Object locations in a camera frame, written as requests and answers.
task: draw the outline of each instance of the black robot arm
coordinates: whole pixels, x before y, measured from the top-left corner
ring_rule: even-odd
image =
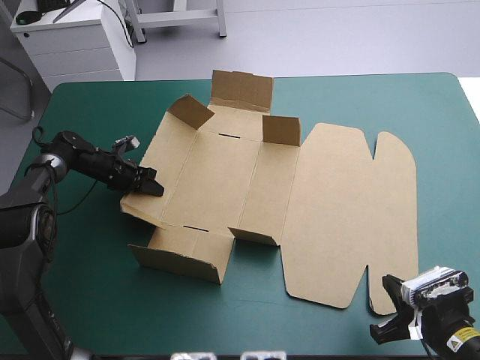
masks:
[[[122,155],[139,143],[134,136],[117,140],[112,151],[94,147],[70,131],[42,143],[41,154],[18,185],[0,196],[0,314],[36,360],[88,360],[65,334],[41,289],[41,275],[53,260],[56,205],[48,193],[69,170],[76,170],[117,191],[162,196],[156,170]]]

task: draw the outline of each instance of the chair leg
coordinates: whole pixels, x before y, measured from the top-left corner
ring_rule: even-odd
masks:
[[[135,31],[136,40],[139,43],[145,43],[146,39],[143,35],[142,27],[140,26],[137,17],[138,13],[140,12],[140,9],[137,5],[137,0],[125,0],[125,4],[127,5],[128,15],[130,15],[130,21],[132,23],[133,30]]]
[[[27,107],[28,107],[28,115],[22,115],[20,113],[18,113],[17,111],[9,108],[9,107],[6,107],[6,106],[1,106],[0,105],[0,110],[3,110],[5,111],[6,113],[9,113],[11,114],[12,116],[15,116],[19,119],[22,119],[22,120],[25,120],[25,121],[28,121],[28,120],[32,120],[33,117],[35,116],[35,112],[33,111],[32,109],[32,92],[33,92],[33,83],[32,83],[32,80],[30,79],[30,77],[25,73],[25,71],[23,71],[22,69],[20,69],[19,67],[15,66],[14,64],[12,64],[11,62],[5,60],[4,58],[0,58],[0,62],[3,63],[4,65],[7,65],[10,69],[16,71],[18,74],[22,75],[23,79],[25,80],[26,84],[27,84]]]
[[[225,24],[224,0],[217,0],[218,29],[221,38],[227,36],[227,25]]]

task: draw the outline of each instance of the unfolded cardboard box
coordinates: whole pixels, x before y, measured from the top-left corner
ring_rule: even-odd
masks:
[[[301,144],[298,118],[269,115],[272,90],[272,78],[214,71],[208,108],[185,95],[168,109],[141,163],[164,195],[121,200],[157,226],[134,256],[221,284],[234,237],[280,245],[291,296],[345,308],[368,267],[370,306],[391,313],[382,276],[418,273],[413,156],[382,132],[373,159],[359,129],[332,124]]]

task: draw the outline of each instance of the white sticker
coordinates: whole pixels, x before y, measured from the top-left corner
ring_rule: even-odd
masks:
[[[454,353],[456,353],[458,349],[462,347],[463,344],[464,342],[460,340],[458,337],[456,337],[455,335],[452,335],[447,341],[447,347],[449,347],[450,350],[453,351]]]

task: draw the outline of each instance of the cardboard flap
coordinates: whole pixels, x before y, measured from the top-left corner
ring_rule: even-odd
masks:
[[[273,78],[238,71],[214,70],[210,103],[269,113]]]
[[[299,118],[264,115],[262,129],[265,143],[300,146],[302,131]]]
[[[190,94],[180,97],[167,111],[194,129],[198,129],[214,115],[213,111]]]
[[[129,246],[143,266],[221,284],[232,251],[233,237],[164,225],[154,231],[148,247]]]
[[[200,278],[216,284],[222,283],[218,270],[211,263],[192,259],[167,250],[150,249],[132,244],[129,244],[128,247],[132,250],[136,261],[141,266],[164,270],[177,275]]]
[[[165,192],[162,197],[131,192],[121,198],[121,210],[159,226],[164,208],[175,192],[183,163],[196,138],[197,130],[165,112],[160,127],[140,162],[143,167],[157,170],[155,179],[165,187]]]
[[[360,130],[318,124],[298,155],[281,246],[290,295],[345,308],[368,266],[372,309],[391,313],[382,276],[418,273],[408,148],[381,133],[374,160]]]
[[[277,242],[268,235],[259,234],[258,232],[247,231],[243,229],[236,229],[229,227],[230,232],[235,236],[235,239],[245,240],[247,242],[258,242],[264,245],[278,246]]]

